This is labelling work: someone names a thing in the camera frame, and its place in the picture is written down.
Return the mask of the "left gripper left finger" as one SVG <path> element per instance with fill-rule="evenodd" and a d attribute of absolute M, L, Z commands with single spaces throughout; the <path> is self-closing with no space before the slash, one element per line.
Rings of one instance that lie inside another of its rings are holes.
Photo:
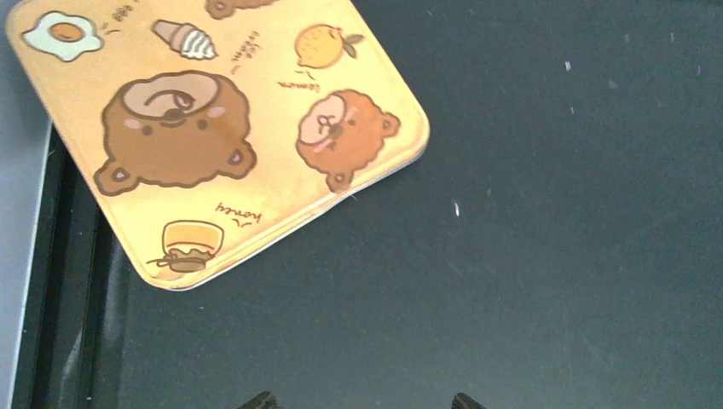
<path fill-rule="evenodd" d="M 278 402 L 276 396 L 271 391 L 263 391 L 249 401 L 241 405 L 238 409 L 277 409 Z"/>

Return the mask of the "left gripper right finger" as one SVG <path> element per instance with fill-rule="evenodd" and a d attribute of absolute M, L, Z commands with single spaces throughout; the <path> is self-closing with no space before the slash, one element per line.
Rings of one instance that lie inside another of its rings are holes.
<path fill-rule="evenodd" d="M 451 409 L 486 409 L 486 407 L 466 393 L 457 393 L 452 400 Z"/>

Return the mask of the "silver tin lid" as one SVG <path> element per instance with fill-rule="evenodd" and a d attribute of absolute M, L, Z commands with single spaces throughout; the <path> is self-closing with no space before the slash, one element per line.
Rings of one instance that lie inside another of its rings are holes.
<path fill-rule="evenodd" d="M 205 283 L 417 159 L 350 1 L 21 1 L 6 34 L 138 275 Z"/>

